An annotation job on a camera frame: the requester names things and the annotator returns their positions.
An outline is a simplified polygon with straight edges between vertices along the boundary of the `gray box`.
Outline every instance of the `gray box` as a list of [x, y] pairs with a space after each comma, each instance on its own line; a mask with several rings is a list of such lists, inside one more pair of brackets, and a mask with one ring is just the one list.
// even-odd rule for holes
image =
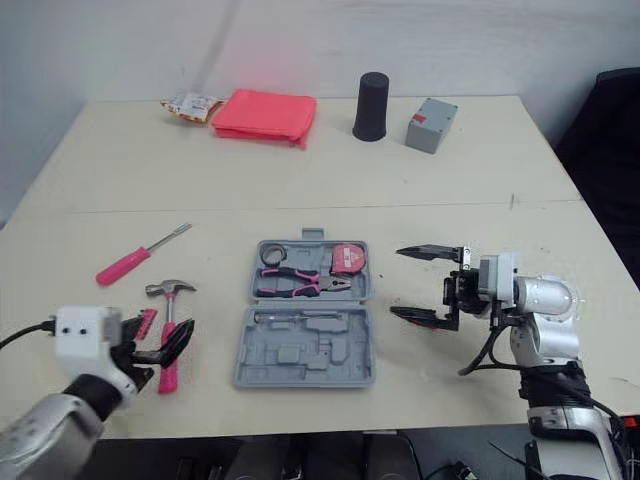
[[456, 105], [427, 98], [409, 122], [407, 147], [427, 153], [436, 153], [453, 123], [458, 111]]

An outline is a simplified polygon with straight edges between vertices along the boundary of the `pliers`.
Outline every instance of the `pliers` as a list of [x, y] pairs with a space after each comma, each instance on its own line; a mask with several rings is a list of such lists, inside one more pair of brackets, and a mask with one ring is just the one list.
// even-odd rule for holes
[[291, 290], [275, 290], [271, 288], [259, 288], [258, 297], [317, 297], [321, 291], [339, 292], [351, 288], [351, 280], [340, 277], [323, 277], [316, 270], [297, 270], [295, 268], [280, 267], [266, 268], [260, 271], [260, 276], [265, 278], [290, 278], [300, 280], [306, 283], [302, 287], [293, 288]]

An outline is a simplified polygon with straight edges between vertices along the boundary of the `pink handle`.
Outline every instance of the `pink handle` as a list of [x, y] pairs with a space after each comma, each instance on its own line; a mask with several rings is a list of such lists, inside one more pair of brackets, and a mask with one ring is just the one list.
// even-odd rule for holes
[[142, 312], [142, 322], [138, 328], [138, 333], [136, 333], [136, 340], [144, 340], [147, 337], [147, 333], [149, 333], [151, 324], [157, 314], [158, 311], [155, 308], [146, 308], [144, 312]]
[[115, 281], [122, 278], [131, 270], [140, 265], [143, 261], [151, 256], [149, 250], [144, 247], [140, 247], [135, 252], [131, 252], [126, 257], [122, 257], [116, 263], [110, 267], [105, 268], [98, 275], [96, 275], [96, 282], [102, 287], [111, 285]]
[[[162, 344], [167, 341], [171, 332], [176, 328], [173, 322], [165, 323], [162, 327]], [[178, 359], [167, 368], [160, 370], [160, 383], [158, 384], [158, 393], [173, 393], [178, 389]]]

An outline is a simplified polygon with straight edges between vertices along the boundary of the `black cup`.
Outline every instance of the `black cup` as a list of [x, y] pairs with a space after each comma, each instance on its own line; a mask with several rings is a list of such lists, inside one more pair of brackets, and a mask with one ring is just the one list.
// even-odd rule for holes
[[358, 112], [353, 135], [365, 142], [375, 142], [387, 134], [387, 98], [389, 77], [380, 72], [360, 77]]

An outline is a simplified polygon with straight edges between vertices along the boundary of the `black cylinder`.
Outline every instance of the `black cylinder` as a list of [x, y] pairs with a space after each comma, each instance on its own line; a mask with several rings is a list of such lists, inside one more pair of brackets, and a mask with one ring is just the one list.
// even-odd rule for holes
[[82, 374], [62, 392], [81, 398], [103, 422], [120, 405], [122, 395], [109, 382], [94, 375]]
[[389, 77], [380, 72], [360, 77], [358, 113], [353, 135], [365, 142], [375, 142], [387, 134], [387, 98]]

